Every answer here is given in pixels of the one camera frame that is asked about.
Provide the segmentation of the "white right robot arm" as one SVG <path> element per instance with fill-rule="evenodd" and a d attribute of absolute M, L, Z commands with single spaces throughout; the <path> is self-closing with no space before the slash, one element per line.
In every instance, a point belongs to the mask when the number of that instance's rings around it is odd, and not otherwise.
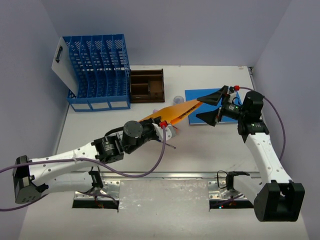
<path fill-rule="evenodd" d="M 197 98 L 201 103 L 217 107 L 214 111 L 196 115 L 208 125 L 214 127 L 223 117 L 237 121 L 238 134 L 250 150 L 260 173 L 261 184 L 258 184 L 245 171 L 229 171 L 223 191 L 230 197 L 237 193 L 246 197 L 260 222 L 295 222 L 300 215 L 305 188 L 288 175 L 273 148 L 270 132 L 261 118 L 265 97 L 250 90 L 241 105 L 235 104 L 232 94 L 239 89 L 238 85 L 225 85 L 214 93 Z"/>

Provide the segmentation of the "blue folder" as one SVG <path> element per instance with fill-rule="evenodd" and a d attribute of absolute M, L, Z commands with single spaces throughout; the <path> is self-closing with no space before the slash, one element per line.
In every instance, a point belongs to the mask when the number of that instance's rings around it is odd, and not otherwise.
<path fill-rule="evenodd" d="M 191 101 L 191 100 L 196 100 L 199 97 L 203 97 L 209 94 L 212 94 L 214 92 L 217 92 L 219 88 L 206 88 L 206 89 L 186 89 L 184 91 L 185 93 L 185 100 L 186 101 Z M 210 112 L 210 111 L 215 111 L 218 109 L 218 107 L 221 106 L 222 100 L 220 100 L 218 106 L 213 106 L 213 105 L 208 105 L 206 103 L 203 103 L 199 108 L 197 108 L 194 112 L 192 112 L 188 116 L 188 121 L 190 125 L 205 125 L 206 123 L 197 118 L 196 115 L 204 112 Z M 227 117 L 223 116 L 219 124 L 236 124 L 237 121 Z"/>

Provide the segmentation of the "orange binder folder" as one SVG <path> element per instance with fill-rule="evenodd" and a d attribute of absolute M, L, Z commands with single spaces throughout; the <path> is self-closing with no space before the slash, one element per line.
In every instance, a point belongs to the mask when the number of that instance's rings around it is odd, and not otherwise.
<path fill-rule="evenodd" d="M 161 122 L 166 121 L 168 124 L 175 125 L 197 110 L 202 104 L 202 102 L 193 99 L 176 105 L 167 106 L 140 121 L 160 117 Z"/>

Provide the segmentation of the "white clipboard with metal clip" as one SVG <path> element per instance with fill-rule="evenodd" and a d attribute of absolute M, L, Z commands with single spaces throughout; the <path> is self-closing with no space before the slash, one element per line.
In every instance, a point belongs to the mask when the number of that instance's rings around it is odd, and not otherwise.
<path fill-rule="evenodd" d="M 51 69 L 73 94 L 78 93 L 78 82 L 69 57 L 69 47 L 63 37 L 58 41 Z"/>

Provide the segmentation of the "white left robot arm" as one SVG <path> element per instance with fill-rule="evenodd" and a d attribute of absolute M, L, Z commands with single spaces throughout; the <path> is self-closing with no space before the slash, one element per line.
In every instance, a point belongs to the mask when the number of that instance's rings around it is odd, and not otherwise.
<path fill-rule="evenodd" d="M 44 158 L 19 156 L 12 171 L 16 204 L 29 204 L 56 192 L 77 191 L 97 197 L 104 184 L 99 167 L 120 161 L 149 141 L 167 140 L 165 121 L 130 120 L 81 147 Z"/>

